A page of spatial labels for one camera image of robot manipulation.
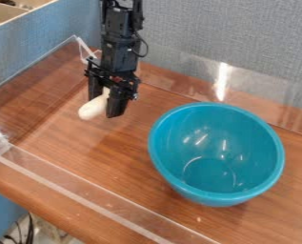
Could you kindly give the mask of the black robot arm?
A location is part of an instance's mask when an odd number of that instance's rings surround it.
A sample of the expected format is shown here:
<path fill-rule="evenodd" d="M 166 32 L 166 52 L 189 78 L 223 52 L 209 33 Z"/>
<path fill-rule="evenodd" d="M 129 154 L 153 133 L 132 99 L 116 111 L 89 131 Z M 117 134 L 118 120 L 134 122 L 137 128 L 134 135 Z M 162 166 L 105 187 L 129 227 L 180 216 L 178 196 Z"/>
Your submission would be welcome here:
<path fill-rule="evenodd" d="M 106 113 L 124 115 L 129 101 L 138 98 L 141 79 L 136 75 L 138 60 L 148 56 L 148 45 L 138 31 L 144 28 L 144 0 L 125 7 L 118 0 L 102 0 L 101 60 L 90 56 L 85 75 L 89 78 L 89 102 L 78 115 L 90 120 Z"/>

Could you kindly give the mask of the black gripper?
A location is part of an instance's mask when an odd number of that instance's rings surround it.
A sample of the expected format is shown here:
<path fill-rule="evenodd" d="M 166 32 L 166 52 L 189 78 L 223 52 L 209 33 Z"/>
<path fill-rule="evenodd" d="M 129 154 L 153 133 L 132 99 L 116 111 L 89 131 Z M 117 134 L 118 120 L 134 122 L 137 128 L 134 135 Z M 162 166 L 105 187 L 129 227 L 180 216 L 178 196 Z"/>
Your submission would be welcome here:
<path fill-rule="evenodd" d="M 141 79 L 134 72 L 137 71 L 140 56 L 133 49 L 122 55 L 121 67 L 105 67 L 102 60 L 97 62 L 93 57 L 88 59 L 88 69 L 85 75 L 89 77 L 89 100 L 105 94 L 104 89 L 110 90 L 106 116 L 109 118 L 124 115 L 129 100 L 138 97 L 138 86 Z"/>

